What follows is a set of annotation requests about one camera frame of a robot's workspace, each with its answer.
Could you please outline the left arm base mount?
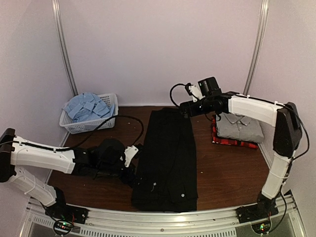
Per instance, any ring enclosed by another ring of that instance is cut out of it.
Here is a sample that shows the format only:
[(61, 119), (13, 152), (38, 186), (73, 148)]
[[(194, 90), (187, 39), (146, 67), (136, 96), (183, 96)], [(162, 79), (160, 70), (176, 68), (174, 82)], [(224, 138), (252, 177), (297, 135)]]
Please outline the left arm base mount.
[(45, 214), (54, 221), (55, 234), (64, 237), (72, 231), (75, 223), (85, 224), (88, 209), (66, 204), (64, 193), (59, 188), (54, 188), (54, 191), (56, 192), (56, 202), (51, 206), (42, 206)]

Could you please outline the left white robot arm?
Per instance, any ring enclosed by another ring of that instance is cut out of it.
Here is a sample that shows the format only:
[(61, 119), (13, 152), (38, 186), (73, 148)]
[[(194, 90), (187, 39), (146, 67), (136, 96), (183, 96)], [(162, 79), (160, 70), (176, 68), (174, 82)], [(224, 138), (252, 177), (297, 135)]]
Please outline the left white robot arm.
[(8, 128), (0, 137), (0, 181), (9, 182), (24, 194), (37, 199), (60, 219), (71, 215), (63, 192), (39, 180), (24, 167), (60, 171), (74, 176), (113, 176), (132, 185), (135, 167), (132, 160), (140, 153), (138, 146), (124, 146), (117, 139), (105, 139), (89, 149), (78, 146), (54, 147), (31, 143)]

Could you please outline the black long sleeve shirt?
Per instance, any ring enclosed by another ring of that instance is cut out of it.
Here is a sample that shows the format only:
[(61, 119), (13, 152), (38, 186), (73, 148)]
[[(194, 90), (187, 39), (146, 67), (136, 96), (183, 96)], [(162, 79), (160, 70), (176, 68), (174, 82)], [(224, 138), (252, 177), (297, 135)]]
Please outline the black long sleeve shirt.
[(131, 204), (146, 212), (197, 210), (197, 151), (192, 123), (176, 108), (151, 112)]

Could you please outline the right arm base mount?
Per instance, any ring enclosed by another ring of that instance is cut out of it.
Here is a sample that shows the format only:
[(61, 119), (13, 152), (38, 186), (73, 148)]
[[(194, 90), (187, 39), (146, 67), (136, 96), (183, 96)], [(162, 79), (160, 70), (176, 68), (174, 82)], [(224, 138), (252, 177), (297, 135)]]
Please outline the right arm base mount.
[(271, 217), (278, 214), (276, 198), (269, 199), (259, 193), (255, 204), (237, 208), (236, 214), (240, 224), (251, 222), (256, 234), (268, 234), (272, 229)]

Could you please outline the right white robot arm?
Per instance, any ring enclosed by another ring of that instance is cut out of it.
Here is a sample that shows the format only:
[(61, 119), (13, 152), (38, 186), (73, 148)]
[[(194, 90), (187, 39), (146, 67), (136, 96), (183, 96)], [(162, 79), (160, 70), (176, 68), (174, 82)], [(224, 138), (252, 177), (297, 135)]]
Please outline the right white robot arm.
[(273, 137), (274, 159), (266, 182), (258, 195), (253, 214), (265, 217), (272, 210), (271, 201), (281, 192), (299, 147), (302, 136), (307, 136), (306, 128), (293, 102), (285, 104), (243, 95), (237, 92), (222, 92), (216, 78), (200, 80), (198, 85), (187, 83), (184, 88), (190, 101), (178, 107), (186, 117), (195, 117), (210, 112), (246, 116), (275, 129)]

